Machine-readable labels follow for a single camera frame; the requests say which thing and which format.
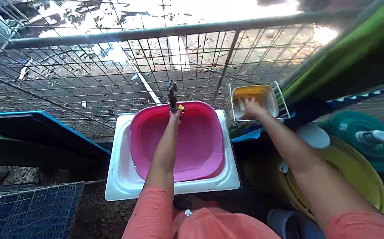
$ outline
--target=water tap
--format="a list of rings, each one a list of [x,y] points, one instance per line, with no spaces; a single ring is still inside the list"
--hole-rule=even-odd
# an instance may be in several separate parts
[[[175,114],[177,112],[177,83],[175,81],[170,80],[167,83],[167,92],[168,100],[170,102],[170,111]]]

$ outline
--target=blue crate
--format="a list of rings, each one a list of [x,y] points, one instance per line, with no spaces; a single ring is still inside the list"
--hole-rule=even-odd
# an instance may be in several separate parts
[[[67,239],[84,182],[0,187],[0,239]]]

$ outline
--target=person's right hand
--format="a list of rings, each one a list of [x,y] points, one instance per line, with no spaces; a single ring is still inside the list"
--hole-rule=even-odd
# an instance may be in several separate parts
[[[244,99],[244,104],[245,104],[244,118],[256,119],[258,115],[264,114],[267,111],[265,107],[260,106],[260,104],[257,101],[255,101],[255,98]]]

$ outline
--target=dish rack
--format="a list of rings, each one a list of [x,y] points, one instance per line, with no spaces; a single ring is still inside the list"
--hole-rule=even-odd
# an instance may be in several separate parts
[[[269,86],[273,89],[273,91],[275,93],[277,105],[278,105],[278,108],[279,108],[279,114],[278,114],[278,116],[276,118],[279,119],[279,120],[280,119],[282,120],[282,119],[289,119],[289,118],[291,118],[291,116],[289,114],[288,107],[286,106],[285,99],[283,98],[282,90],[280,89],[278,82],[277,81],[273,81],[272,83],[269,84]],[[233,90],[234,90],[234,88],[232,87],[231,84],[229,84],[229,97],[227,98],[227,102],[228,102],[228,104],[230,104],[228,106],[229,117],[231,118],[231,120],[233,120],[235,122],[235,124],[237,124],[238,122],[240,124],[241,123],[242,124],[253,124],[255,121],[257,121],[257,119],[254,119],[254,120],[251,120],[251,119],[247,119],[247,120],[240,119],[239,120],[239,119],[235,118],[235,111],[234,111],[234,107],[233,107]]]

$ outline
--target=metal pipe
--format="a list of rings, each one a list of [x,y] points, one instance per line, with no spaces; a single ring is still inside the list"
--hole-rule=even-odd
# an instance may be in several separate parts
[[[238,41],[238,38],[239,38],[239,33],[240,33],[240,31],[236,31],[235,35],[233,36],[232,44],[230,45],[229,53],[227,53],[226,62],[224,63],[224,67],[223,67],[223,70],[221,72],[220,79],[217,83],[217,88],[216,88],[216,91],[214,92],[214,99],[213,99],[213,102],[211,103],[211,106],[213,106],[214,102],[216,102],[218,90],[221,86],[221,81],[223,81],[223,77],[224,77],[224,74],[226,73],[226,69],[229,66],[230,58],[232,57],[233,50],[235,49],[236,42]]]
[[[68,46],[78,44],[92,44],[102,42],[127,41],[167,36],[182,36],[217,31],[240,31],[248,29],[263,29],[280,25],[301,23],[320,23],[336,21],[339,18],[355,18],[361,9],[345,10],[339,12],[300,13],[286,17],[265,17],[250,20],[230,21],[223,23],[206,23],[196,25],[177,25],[152,29],[123,30],[117,32],[104,32],[99,34],[75,35],[64,37],[34,37],[14,39],[6,49]]]

